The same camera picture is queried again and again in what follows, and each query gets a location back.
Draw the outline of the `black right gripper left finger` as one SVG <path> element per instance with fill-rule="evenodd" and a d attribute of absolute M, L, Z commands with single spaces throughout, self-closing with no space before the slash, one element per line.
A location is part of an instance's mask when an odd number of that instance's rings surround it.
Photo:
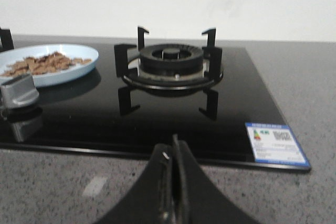
<path fill-rule="evenodd" d="M 171 223 L 172 170 L 172 147 L 155 145 L 147 166 L 135 184 L 96 223 Z"/>

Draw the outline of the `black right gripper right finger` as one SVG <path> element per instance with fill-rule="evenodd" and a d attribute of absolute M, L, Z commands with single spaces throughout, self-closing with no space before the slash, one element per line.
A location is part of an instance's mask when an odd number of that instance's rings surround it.
<path fill-rule="evenodd" d="M 176 167 L 177 223 L 257 223 L 227 197 L 206 176 L 188 144 L 173 135 Z"/>

